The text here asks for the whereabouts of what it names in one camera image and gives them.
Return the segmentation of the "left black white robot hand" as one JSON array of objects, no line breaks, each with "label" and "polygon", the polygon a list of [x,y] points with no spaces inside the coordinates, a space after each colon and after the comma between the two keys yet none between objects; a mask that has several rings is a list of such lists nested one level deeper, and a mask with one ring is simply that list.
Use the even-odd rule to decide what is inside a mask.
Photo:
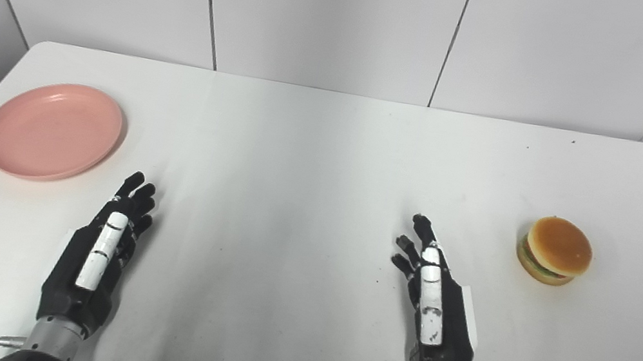
[{"label": "left black white robot hand", "polygon": [[90,337],[106,323],[113,295],[153,218],[156,187],[132,173],[87,225],[75,230],[41,286],[36,318],[61,318]]}]

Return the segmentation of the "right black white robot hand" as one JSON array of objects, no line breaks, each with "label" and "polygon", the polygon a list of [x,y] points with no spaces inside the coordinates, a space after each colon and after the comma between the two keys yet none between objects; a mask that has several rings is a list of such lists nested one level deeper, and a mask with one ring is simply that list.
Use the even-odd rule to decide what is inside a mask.
[{"label": "right black white robot hand", "polygon": [[473,361],[477,344],[470,286],[454,280],[446,257],[425,215],[412,217],[419,239],[395,239],[399,253],[391,257],[407,282],[414,309],[414,346],[408,361]]}]

